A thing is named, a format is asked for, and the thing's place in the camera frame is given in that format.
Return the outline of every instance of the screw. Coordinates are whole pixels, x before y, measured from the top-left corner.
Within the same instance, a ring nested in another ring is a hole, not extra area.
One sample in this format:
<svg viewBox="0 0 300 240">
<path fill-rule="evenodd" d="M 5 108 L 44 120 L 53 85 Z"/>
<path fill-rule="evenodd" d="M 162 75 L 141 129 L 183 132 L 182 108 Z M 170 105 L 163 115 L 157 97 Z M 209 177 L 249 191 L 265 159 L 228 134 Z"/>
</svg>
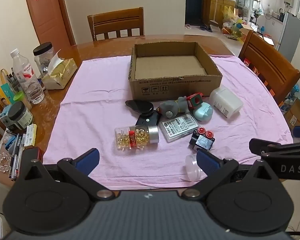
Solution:
<svg viewBox="0 0 300 240">
<path fill-rule="evenodd" d="M 200 191 L 194 188 L 186 189 L 184 194 L 187 197 L 198 197 L 200 195 Z"/>
<path fill-rule="evenodd" d="M 112 191 L 108 189 L 102 189 L 97 192 L 97 196 L 101 198 L 110 198 L 112 196 Z"/>
</svg>

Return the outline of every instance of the glass ashtray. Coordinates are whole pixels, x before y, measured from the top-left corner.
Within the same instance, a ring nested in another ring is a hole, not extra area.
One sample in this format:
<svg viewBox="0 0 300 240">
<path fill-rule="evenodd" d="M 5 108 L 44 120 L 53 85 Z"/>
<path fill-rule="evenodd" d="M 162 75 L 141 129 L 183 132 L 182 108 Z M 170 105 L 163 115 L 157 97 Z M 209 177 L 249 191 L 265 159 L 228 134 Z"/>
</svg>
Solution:
<svg viewBox="0 0 300 240">
<path fill-rule="evenodd" d="M 9 171 L 11 157 L 9 153 L 0 153 L 0 171 Z"/>
</svg>

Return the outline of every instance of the dining table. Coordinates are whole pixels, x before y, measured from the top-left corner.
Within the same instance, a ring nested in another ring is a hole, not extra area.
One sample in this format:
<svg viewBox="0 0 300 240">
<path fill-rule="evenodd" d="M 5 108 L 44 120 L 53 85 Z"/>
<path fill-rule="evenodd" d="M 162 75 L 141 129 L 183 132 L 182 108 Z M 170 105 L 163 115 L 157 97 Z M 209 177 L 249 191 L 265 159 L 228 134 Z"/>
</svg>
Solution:
<svg viewBox="0 0 300 240">
<path fill-rule="evenodd" d="M 58 56 L 64 59 L 73 58 L 79 70 L 83 61 L 97 58 L 129 56 L 131 55 L 134 44 L 158 41 L 197 42 L 209 55 L 233 56 L 231 51 L 220 39 L 213 36 L 196 35 L 145 35 L 99 40 L 62 49 L 58 52 Z M 42 150 L 43 158 L 60 110 L 60 104 L 64 100 L 76 74 L 77 72 L 64 89 L 45 91 L 44 100 L 34 105 L 31 109 L 34 116 L 34 123 L 37 125 L 35 146 Z M 0 183 L 8 187 L 12 187 L 14 184 L 14 182 L 8 178 L 8 174 L 2 173 L 1 171 Z"/>
</svg>

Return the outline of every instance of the refrigerator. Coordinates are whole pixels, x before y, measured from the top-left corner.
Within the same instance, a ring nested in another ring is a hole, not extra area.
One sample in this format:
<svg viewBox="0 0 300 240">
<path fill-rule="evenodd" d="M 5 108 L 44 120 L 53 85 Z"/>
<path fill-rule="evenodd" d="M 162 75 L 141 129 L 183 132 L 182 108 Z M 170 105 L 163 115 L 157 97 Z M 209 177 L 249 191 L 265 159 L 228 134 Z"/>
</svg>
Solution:
<svg viewBox="0 0 300 240">
<path fill-rule="evenodd" d="M 300 19 L 286 12 L 279 43 L 275 47 L 289 62 L 292 61 L 300 40 Z"/>
</svg>

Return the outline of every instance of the fragile symbol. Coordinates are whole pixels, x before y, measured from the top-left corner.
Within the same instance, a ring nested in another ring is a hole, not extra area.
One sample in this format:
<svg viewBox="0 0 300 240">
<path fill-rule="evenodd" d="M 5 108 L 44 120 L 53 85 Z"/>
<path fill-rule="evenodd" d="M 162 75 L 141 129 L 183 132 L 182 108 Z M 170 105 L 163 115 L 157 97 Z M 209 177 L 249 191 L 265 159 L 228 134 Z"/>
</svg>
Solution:
<svg viewBox="0 0 300 240">
<path fill-rule="evenodd" d="M 143 93 L 149 93 L 150 92 L 150 87 L 145 87 L 141 89 Z"/>
<path fill-rule="evenodd" d="M 161 86 L 160 91 L 168 91 L 168 86 Z"/>
<path fill-rule="evenodd" d="M 151 193 L 148 193 L 148 194 L 145 194 L 145 198 L 149 199 L 149 198 L 152 198 L 153 195 Z"/>
<path fill-rule="evenodd" d="M 159 91 L 159 87 L 151 87 L 151 92 L 158 92 Z"/>
</svg>

